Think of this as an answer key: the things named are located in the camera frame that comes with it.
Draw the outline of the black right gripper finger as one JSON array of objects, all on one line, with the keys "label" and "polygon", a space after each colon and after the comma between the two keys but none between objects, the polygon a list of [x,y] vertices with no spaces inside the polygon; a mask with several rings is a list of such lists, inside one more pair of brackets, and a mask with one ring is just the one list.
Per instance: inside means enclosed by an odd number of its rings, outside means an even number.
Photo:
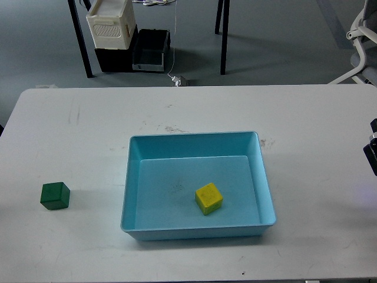
[{"label": "black right gripper finger", "polygon": [[372,135],[369,138],[369,143],[363,147],[363,152],[371,166],[375,176],[377,176],[377,159],[376,159],[376,119],[371,121]]}]

